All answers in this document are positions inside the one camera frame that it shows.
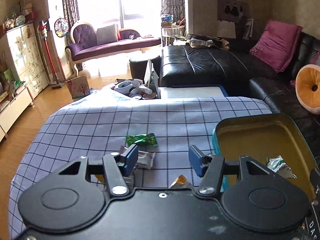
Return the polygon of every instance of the screw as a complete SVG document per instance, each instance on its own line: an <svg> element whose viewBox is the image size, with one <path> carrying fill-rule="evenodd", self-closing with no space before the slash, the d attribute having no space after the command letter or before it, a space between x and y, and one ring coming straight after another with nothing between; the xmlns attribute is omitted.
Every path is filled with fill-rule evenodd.
<svg viewBox="0 0 320 240"><path fill-rule="evenodd" d="M167 193L160 193L160 194L159 194L159 197L160 197L160 198L166 198L167 196L168 196Z"/></svg>
<svg viewBox="0 0 320 240"><path fill-rule="evenodd" d="M127 187L125 186L115 186L112 188L112 193L115 195L123 195L128 192Z"/></svg>
<svg viewBox="0 0 320 240"><path fill-rule="evenodd" d="M215 192L215 189L213 187L202 187L199 192L204 195L211 195Z"/></svg>

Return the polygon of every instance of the tray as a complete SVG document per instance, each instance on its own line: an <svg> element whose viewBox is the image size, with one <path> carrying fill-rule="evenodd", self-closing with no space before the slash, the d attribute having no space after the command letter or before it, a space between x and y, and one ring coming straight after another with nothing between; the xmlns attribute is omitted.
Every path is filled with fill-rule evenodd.
<svg viewBox="0 0 320 240"><path fill-rule="evenodd" d="M267 157L281 155L297 176L288 180L300 187L310 200L315 198L309 175L317 168L316 161L296 124L287 115L262 114L224 119L213 130L212 143L215 153L230 161L248 155L266 164ZM235 183L236 176L228 175L223 187L226 189Z"/></svg>

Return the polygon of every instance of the purple sofa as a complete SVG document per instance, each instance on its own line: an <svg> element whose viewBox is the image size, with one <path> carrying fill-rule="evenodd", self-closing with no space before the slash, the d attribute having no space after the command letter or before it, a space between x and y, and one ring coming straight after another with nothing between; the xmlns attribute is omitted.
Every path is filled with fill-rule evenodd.
<svg viewBox="0 0 320 240"><path fill-rule="evenodd" d="M74 69L74 77L78 75L77 63L85 62L89 59L106 57L118 53L141 50L158 46L161 44L160 38L140 38L140 34L132 29L119 30L121 39L103 45L98 45L95 29L89 23L77 23L70 31L72 44L66 46L65 50L69 54L69 60Z"/></svg>

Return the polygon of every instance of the sofa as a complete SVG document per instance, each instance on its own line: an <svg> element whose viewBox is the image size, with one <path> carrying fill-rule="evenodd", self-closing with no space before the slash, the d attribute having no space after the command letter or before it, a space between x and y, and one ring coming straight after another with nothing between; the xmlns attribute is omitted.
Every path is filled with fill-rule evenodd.
<svg viewBox="0 0 320 240"><path fill-rule="evenodd" d="M226 40L230 42L230 50L165 47L160 86L221 85L229 96L261 99L273 113L284 113L294 120L312 154L320 159L320 116L301 106L291 85L300 68L313 63L320 49L320 40L302 32L295 54L282 73L276 73L268 64L249 54L257 41Z"/></svg>
<svg viewBox="0 0 320 240"><path fill-rule="evenodd" d="M77 63L85 62L89 59L107 57L118 53L127 53L159 46L160 38L141 38L136 30L120 29L120 37L116 42L98 45L97 32L91 24L78 22L70 30L72 44L66 46L65 50L69 54L69 60L74 70L74 77L78 75Z"/></svg>

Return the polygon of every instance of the white coffee table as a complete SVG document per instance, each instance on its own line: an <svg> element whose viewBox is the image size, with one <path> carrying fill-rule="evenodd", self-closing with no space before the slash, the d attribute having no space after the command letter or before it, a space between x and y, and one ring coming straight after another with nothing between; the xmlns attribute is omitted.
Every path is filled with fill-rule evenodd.
<svg viewBox="0 0 320 240"><path fill-rule="evenodd" d="M221 86L212 87L188 87L168 88L159 87L161 99L167 98L207 98L227 97L227 93Z"/></svg>

